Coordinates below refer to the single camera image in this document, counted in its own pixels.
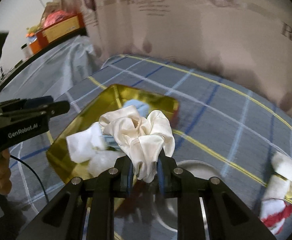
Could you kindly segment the person's left hand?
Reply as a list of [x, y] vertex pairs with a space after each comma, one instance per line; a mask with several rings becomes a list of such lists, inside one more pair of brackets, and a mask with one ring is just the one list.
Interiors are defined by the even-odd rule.
[[10, 153], [9, 150], [2, 151], [0, 159], [0, 194], [8, 195], [11, 191], [12, 183], [10, 181], [11, 170], [9, 168]]

